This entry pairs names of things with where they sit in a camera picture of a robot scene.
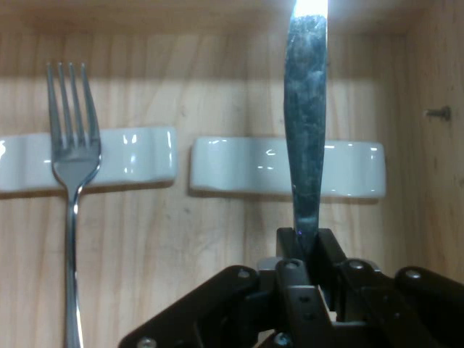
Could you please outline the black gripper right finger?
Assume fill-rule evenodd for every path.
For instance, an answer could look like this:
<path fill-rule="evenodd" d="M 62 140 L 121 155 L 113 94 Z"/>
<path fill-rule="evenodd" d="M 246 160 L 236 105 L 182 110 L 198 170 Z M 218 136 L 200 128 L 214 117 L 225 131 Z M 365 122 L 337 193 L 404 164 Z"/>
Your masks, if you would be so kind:
<path fill-rule="evenodd" d="M 339 321 L 363 321 L 391 347 L 463 346 L 462 283 L 413 266 L 390 278 L 346 257 L 329 229 L 316 234 L 310 275 Z"/>

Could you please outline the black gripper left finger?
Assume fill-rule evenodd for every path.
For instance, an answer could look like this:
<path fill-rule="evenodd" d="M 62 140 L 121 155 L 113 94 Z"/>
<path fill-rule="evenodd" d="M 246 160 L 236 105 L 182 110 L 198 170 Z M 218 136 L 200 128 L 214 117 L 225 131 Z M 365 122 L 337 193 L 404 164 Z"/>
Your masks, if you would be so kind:
<path fill-rule="evenodd" d="M 277 231 L 269 270 L 230 266 L 125 336 L 120 347 L 333 347 L 334 327 L 307 272 L 302 233 Z"/>

